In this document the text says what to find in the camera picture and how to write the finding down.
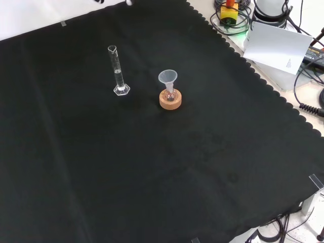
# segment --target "glass graduated cylinder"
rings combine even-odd
[[[108,51],[109,51],[111,65],[113,68],[113,72],[114,72],[114,76],[115,76],[115,80],[116,80],[116,84],[117,84],[113,91],[118,96],[126,95],[131,88],[124,83],[124,78],[123,78],[123,74],[122,74],[122,68],[120,67],[117,47],[109,46]]]

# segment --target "liquid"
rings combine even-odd
[[[120,69],[115,70],[115,79],[116,79],[116,82],[117,82],[118,89],[119,90],[125,89],[125,83],[124,83],[124,79],[123,79],[123,74],[122,74],[122,71]]]

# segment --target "red cap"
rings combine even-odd
[[[233,7],[235,3],[235,0],[226,0],[226,6]]]

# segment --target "funnel stem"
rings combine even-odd
[[[167,87],[167,91],[169,91],[170,93],[173,93],[173,83],[166,84],[166,87]]]

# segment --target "funnel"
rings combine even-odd
[[[178,74],[174,70],[165,70],[158,76],[158,80],[165,84],[167,89],[164,94],[164,98],[167,101],[174,101],[177,98],[177,92],[173,89],[173,83],[177,79]]]
[[[178,90],[173,89],[177,77],[178,74],[174,70],[165,70],[158,76],[158,80],[167,87],[159,96],[160,105],[166,110],[174,110],[181,105],[182,95]]]

